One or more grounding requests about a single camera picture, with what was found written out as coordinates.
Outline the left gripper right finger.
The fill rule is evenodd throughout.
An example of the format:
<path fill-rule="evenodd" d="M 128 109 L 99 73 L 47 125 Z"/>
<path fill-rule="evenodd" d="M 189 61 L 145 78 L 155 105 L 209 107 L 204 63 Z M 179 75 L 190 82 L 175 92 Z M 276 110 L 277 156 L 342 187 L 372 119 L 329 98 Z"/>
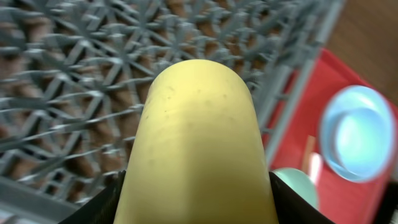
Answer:
<path fill-rule="evenodd" d="M 306 202 L 276 174 L 269 172 L 277 218 L 280 224 L 334 224 Z"/>

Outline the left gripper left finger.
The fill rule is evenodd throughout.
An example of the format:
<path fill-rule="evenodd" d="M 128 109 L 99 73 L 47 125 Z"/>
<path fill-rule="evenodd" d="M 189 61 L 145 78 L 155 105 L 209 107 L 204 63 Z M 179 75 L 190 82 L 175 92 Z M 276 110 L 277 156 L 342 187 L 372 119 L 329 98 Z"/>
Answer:
<path fill-rule="evenodd" d="M 88 203 L 59 224 L 113 224 L 126 171 L 93 197 Z"/>

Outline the yellow cup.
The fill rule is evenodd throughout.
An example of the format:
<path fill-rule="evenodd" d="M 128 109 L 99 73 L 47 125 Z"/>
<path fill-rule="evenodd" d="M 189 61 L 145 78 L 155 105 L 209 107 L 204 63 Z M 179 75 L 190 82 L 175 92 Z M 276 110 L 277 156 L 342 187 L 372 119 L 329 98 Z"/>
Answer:
<path fill-rule="evenodd" d="M 230 68 L 186 60 L 150 86 L 116 223 L 277 223 L 251 94 Z"/>

